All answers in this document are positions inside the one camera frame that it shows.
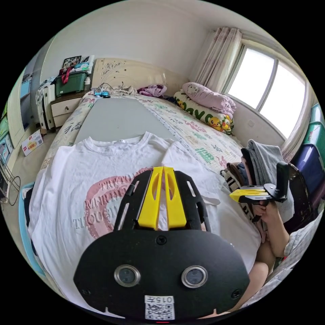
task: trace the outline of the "headboard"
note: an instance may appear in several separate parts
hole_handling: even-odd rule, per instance
[[[173,96],[189,80],[177,73],[151,64],[117,58],[96,59],[92,75],[92,88],[103,82],[112,87],[133,86],[135,89],[152,84],[163,84],[167,87],[166,95]]]

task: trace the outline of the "patterned bedsheet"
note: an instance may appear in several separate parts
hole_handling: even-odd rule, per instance
[[[173,103],[143,95],[126,95],[118,98],[131,98],[143,104],[180,140],[186,149],[194,151],[201,158],[200,160],[212,170],[219,172],[226,168],[228,162],[240,161],[242,146],[236,137],[213,129]],[[60,146],[74,145],[83,121],[97,100],[102,99],[94,97],[91,93],[81,99],[78,108],[55,137],[41,169],[48,166]]]

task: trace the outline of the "qr code sticker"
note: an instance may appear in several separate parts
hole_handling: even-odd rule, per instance
[[[174,320],[174,299],[172,297],[146,296],[146,319]]]

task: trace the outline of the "pink pillow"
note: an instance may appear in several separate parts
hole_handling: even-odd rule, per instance
[[[195,82],[187,82],[182,88],[185,94],[199,105],[217,113],[229,115],[230,119],[233,119],[236,105],[229,96],[221,95]]]

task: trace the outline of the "curtain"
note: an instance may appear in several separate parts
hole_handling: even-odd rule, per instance
[[[305,100],[298,121],[289,138],[281,146],[281,152],[286,163],[292,160],[304,141],[309,126],[311,107],[314,99],[315,93],[307,80]]]
[[[195,82],[212,91],[221,92],[236,59],[241,38],[242,33],[237,28],[218,28]]]

